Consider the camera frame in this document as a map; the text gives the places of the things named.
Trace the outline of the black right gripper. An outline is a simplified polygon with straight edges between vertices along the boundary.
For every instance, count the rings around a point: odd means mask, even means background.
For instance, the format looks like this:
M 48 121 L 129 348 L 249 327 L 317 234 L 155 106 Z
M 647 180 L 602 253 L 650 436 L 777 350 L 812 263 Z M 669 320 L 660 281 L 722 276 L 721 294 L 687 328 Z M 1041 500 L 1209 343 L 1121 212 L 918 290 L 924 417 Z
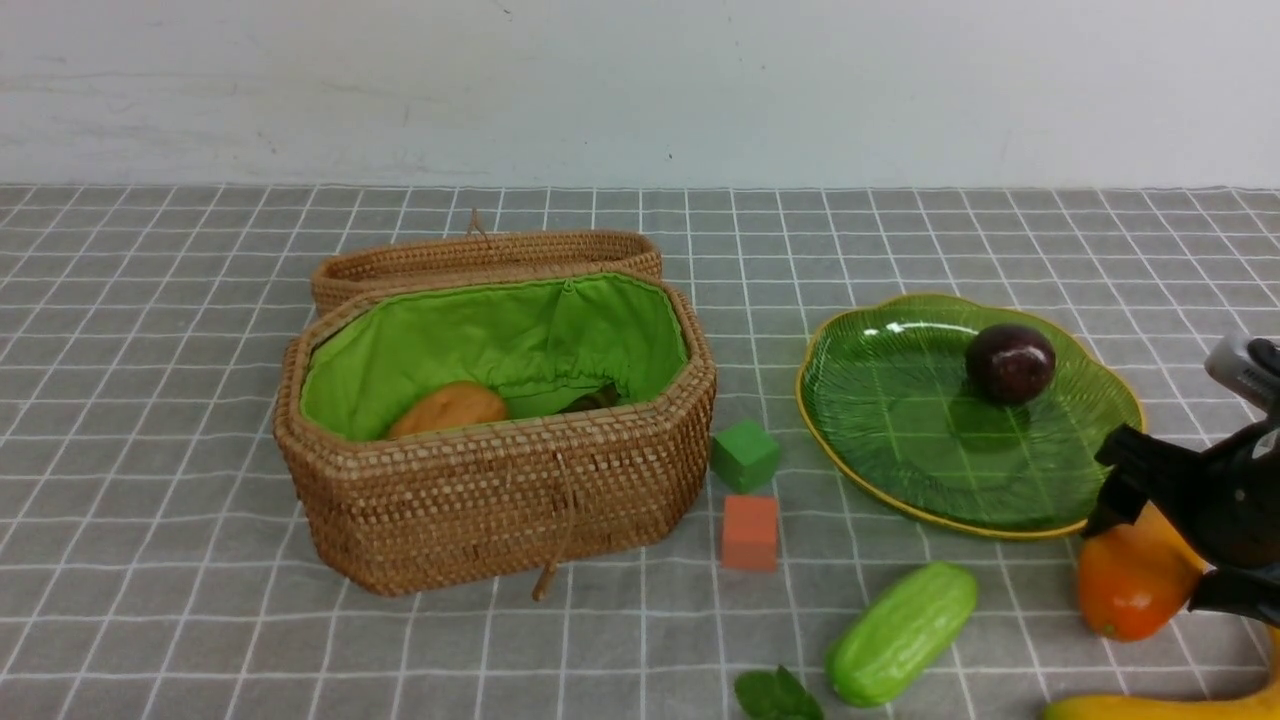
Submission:
M 1108 473 L 1082 538 L 1138 521 L 1147 505 L 1217 569 L 1187 610 L 1248 618 L 1279 629 L 1277 421 L 1257 421 L 1203 450 L 1111 430 L 1094 454 Z

